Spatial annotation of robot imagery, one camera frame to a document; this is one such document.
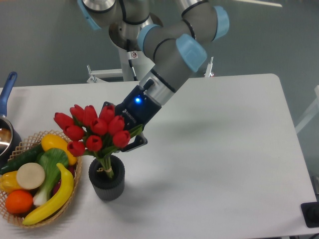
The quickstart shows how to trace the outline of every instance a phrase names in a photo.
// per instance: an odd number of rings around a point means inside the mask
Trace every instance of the yellow banana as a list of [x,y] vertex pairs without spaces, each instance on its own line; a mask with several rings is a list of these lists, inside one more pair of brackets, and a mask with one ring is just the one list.
[[73,175],[62,163],[57,163],[56,166],[61,171],[61,186],[59,190],[45,204],[29,213],[24,218],[22,224],[33,225],[46,219],[59,210],[70,198],[74,188]]

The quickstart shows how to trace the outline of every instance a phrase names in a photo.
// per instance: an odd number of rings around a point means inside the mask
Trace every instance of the orange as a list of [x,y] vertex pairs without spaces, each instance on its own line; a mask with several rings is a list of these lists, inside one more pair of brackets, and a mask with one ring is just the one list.
[[19,214],[28,212],[33,205],[32,195],[25,190],[16,190],[8,195],[5,207],[9,213]]

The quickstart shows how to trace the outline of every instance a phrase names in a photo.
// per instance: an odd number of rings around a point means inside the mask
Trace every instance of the green cucumber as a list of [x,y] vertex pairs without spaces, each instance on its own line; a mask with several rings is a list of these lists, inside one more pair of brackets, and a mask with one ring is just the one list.
[[15,158],[8,160],[8,162],[0,170],[0,175],[5,173],[17,171],[22,165],[26,163],[34,163],[38,154],[44,152],[41,143],[25,152],[17,155]]

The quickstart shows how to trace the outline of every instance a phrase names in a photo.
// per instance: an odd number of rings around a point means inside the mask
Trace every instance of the bok choy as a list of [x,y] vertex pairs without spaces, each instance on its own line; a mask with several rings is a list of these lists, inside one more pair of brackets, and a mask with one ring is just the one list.
[[52,189],[61,178],[60,170],[56,164],[62,163],[67,168],[68,162],[66,153],[58,148],[49,149],[37,161],[45,171],[45,180],[33,197],[33,204],[36,207],[43,205],[50,199]]

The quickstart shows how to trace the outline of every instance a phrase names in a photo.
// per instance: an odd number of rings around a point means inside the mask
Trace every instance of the red tulip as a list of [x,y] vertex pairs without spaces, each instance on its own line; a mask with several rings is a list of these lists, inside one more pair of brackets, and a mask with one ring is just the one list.
[[89,126],[91,121],[97,118],[98,115],[93,106],[86,106],[84,108],[84,115],[83,115],[83,124],[85,126]]
[[80,106],[74,105],[74,107],[70,108],[70,112],[78,121],[83,121],[84,109],[82,109]]
[[115,116],[114,119],[109,123],[109,133],[110,135],[115,135],[117,132],[124,129],[125,123],[122,116]]
[[68,143],[67,149],[74,157],[79,157],[84,154],[85,145],[82,141],[72,141]]
[[74,125],[74,120],[64,113],[55,113],[54,121],[60,126],[61,129],[65,129],[67,126]]
[[130,139],[130,133],[127,130],[120,131],[113,136],[113,144],[116,147],[124,148],[126,145],[128,145]]
[[105,135],[108,132],[108,124],[103,119],[96,118],[91,121],[90,129],[98,135]]
[[105,120],[106,123],[109,123],[115,117],[114,110],[114,105],[104,106],[101,110],[99,118]]
[[102,140],[96,135],[91,135],[86,140],[86,147],[90,151],[99,151],[102,148]]
[[63,133],[70,138],[72,141],[79,141],[83,138],[85,132],[84,130],[76,125],[71,125],[65,127]]

